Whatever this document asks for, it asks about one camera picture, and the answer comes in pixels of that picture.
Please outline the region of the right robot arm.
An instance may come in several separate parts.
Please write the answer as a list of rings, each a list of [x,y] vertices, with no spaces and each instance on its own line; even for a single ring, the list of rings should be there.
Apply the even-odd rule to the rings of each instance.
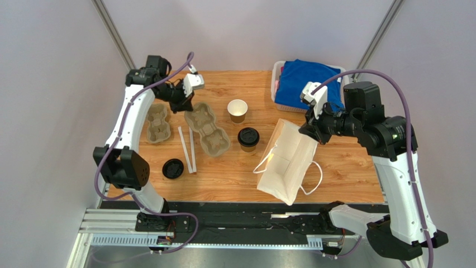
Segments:
[[[379,87],[371,82],[344,86],[345,107],[334,111],[327,88],[308,82],[301,93],[308,105],[300,133],[324,145],[332,136],[355,137],[372,158],[389,213],[363,212],[335,201],[320,209],[319,227],[327,233],[346,229],[366,238],[381,257],[411,261],[423,248],[448,243],[445,232],[433,224],[421,190],[417,168],[417,141],[406,130],[402,116],[384,114]]]

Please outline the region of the brown paper bag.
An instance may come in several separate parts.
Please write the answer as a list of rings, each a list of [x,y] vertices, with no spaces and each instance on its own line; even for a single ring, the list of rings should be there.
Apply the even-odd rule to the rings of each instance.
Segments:
[[[253,170],[258,176],[257,190],[268,193],[291,206],[301,190],[312,194],[322,183],[322,167],[314,160],[318,142],[299,133],[299,126],[279,119],[272,133],[265,153]],[[310,166],[316,165],[320,171],[317,185],[310,191],[304,190],[302,183]]]

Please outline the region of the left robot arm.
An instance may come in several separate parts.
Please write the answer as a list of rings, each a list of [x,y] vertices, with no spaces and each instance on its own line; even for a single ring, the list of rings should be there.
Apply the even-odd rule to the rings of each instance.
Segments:
[[[190,52],[185,63],[172,71],[170,62],[161,56],[150,55],[146,65],[131,69],[125,78],[125,97],[115,127],[104,146],[95,147],[93,158],[97,165],[94,187],[97,194],[105,200],[99,189],[99,179],[123,190],[115,197],[121,199],[127,195],[133,197],[140,207],[137,215],[136,229],[146,228],[164,231],[171,226],[172,217],[167,201],[161,197],[149,182],[150,165],[139,155],[141,131],[147,112],[155,99],[169,103],[173,113],[192,111],[194,87],[187,78],[178,85],[167,82],[180,71],[189,68],[188,78],[198,79],[198,87],[204,81],[191,64],[194,53]]]

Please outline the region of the grey pulp cup carrier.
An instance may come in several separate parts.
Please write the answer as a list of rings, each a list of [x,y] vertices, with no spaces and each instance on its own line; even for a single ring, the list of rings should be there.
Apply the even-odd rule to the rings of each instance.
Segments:
[[[184,118],[191,130],[199,134],[199,141],[206,155],[218,157],[230,148],[228,134],[216,125],[216,115],[207,103],[197,103],[192,111],[185,112]]]

